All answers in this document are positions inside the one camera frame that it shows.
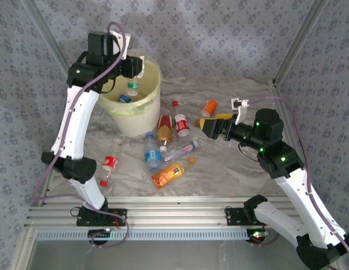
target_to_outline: red bottle cap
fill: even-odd
[[[99,184],[102,186],[102,187],[106,187],[108,185],[108,182],[107,181],[104,181],[104,180],[101,180],[99,182]]]

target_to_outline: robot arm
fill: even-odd
[[[126,55],[130,44],[130,34],[125,36],[126,45],[124,46],[121,35],[114,31],[110,31],[110,33],[89,33],[88,51],[83,52],[77,62],[69,68],[66,107],[56,141],[50,152],[42,154],[42,162],[50,164],[60,151],[59,157],[53,166],[54,169],[60,172],[63,177],[69,179],[86,203],[103,211],[107,210],[107,203],[94,178],[97,163],[95,160],[83,156],[84,137],[90,115],[101,94],[103,85],[110,79],[115,81],[119,75],[127,78],[143,76],[144,57]],[[108,69],[119,57],[122,50],[124,53],[119,63],[106,76],[84,91],[70,111],[75,97],[82,88]],[[83,56],[86,59],[85,63],[81,63]],[[70,112],[71,118],[67,130],[65,130]],[[60,148],[63,136],[65,136],[65,143]]]
[[[310,269],[321,269],[337,260],[347,251],[313,206],[304,164],[295,150],[282,141],[284,123],[278,113],[261,109],[256,113],[254,125],[250,126],[242,123],[247,101],[232,99],[232,107],[237,108],[238,114],[233,114],[230,119],[205,119],[201,121],[202,131],[209,138],[217,139],[223,134],[226,141],[236,140],[241,146],[258,151],[260,166],[287,194],[303,223],[283,214],[261,195],[244,203],[245,212],[250,213],[248,216],[253,221],[270,225],[285,237]],[[334,220],[313,187],[311,190],[321,212],[349,246],[349,233]]]

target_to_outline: blue patterned wallpaper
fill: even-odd
[[[20,1],[0,1],[0,269],[7,269],[66,98],[61,74]]]
[[[313,185],[349,232],[349,1],[329,1],[279,88],[297,113]]]
[[[312,1],[42,0],[56,40],[73,62],[89,31],[111,20],[160,64],[166,77],[272,78]]]

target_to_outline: white bucket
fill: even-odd
[[[138,92],[145,98],[131,103],[117,102],[125,94],[128,79],[116,78],[113,90],[99,97],[98,103],[112,115],[121,133],[131,138],[144,137],[148,131],[155,129],[160,116],[161,72],[159,66],[149,60],[144,62],[144,75],[138,79]],[[107,92],[112,88],[110,80],[103,86]]]

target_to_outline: patterned wall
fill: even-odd
[[[313,185],[349,232],[349,1],[329,1],[280,90],[297,113]]]
[[[65,97],[65,78],[21,2],[0,1],[0,269],[9,266]]]
[[[37,1],[69,62],[89,31],[111,20],[134,34],[166,77],[272,78],[304,19],[309,0]]]

